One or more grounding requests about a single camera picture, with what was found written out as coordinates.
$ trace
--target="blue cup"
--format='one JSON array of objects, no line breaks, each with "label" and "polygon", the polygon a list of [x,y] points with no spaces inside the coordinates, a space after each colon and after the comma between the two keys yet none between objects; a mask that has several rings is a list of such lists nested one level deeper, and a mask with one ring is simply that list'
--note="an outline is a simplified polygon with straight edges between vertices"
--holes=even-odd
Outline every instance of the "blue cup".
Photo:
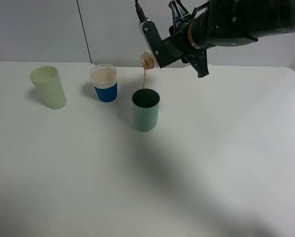
[{"label": "blue cup", "polygon": [[90,75],[100,101],[109,103],[117,98],[117,69],[113,65],[97,65],[92,69]]}]

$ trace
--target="dark teal cup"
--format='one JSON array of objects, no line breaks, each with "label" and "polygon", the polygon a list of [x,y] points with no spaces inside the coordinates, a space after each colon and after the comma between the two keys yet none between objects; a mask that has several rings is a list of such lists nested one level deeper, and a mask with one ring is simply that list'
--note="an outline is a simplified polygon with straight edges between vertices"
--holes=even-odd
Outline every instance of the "dark teal cup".
[{"label": "dark teal cup", "polygon": [[159,94],[151,89],[141,89],[132,96],[133,125],[140,132],[151,131],[157,125]]}]

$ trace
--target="cup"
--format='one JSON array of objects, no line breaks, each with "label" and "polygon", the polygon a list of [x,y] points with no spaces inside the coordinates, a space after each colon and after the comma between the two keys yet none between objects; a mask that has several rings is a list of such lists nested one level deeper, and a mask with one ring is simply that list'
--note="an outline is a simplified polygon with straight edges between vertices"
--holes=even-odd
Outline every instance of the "cup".
[{"label": "cup", "polygon": [[37,68],[30,73],[29,78],[51,109],[57,110],[66,105],[67,100],[56,68],[51,66]]},{"label": "cup", "polygon": [[155,128],[158,120],[160,96],[151,89],[141,89],[132,96],[134,129],[148,132]]},{"label": "cup", "polygon": [[117,69],[113,65],[100,64],[91,70],[90,76],[100,101],[108,103],[117,98]]}]

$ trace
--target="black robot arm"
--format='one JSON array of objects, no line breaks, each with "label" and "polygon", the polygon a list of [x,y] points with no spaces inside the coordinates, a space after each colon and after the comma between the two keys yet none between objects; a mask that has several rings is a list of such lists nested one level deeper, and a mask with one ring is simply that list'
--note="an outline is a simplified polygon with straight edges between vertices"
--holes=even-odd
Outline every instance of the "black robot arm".
[{"label": "black robot arm", "polygon": [[182,60],[199,78],[209,74],[207,49],[211,47],[241,46],[263,36],[295,32],[295,0],[210,0],[191,14],[180,0],[172,0],[169,7],[173,25],[170,36],[161,39],[136,0],[142,33],[161,68]]}]

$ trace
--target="cable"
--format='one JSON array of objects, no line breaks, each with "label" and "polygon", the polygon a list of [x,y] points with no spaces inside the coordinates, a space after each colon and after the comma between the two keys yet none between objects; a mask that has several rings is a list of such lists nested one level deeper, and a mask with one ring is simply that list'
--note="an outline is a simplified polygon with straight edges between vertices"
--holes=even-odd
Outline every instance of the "cable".
[{"label": "cable", "polygon": [[136,11],[141,23],[147,21],[146,16],[144,15],[143,9],[140,7],[138,0],[135,0]]},{"label": "cable", "polygon": [[88,51],[89,60],[90,60],[91,63],[93,63],[93,62],[92,62],[92,57],[90,56],[90,52],[89,52],[89,47],[88,47],[87,37],[86,37],[85,29],[84,29],[84,24],[83,24],[82,14],[80,13],[80,9],[79,9],[78,0],[76,0],[76,4],[77,4],[77,8],[78,8],[78,13],[79,13],[79,17],[80,17],[80,22],[82,23],[82,28],[83,28],[83,31],[84,31],[84,37],[85,37],[85,42],[86,42],[86,47],[87,47],[87,51]]}]

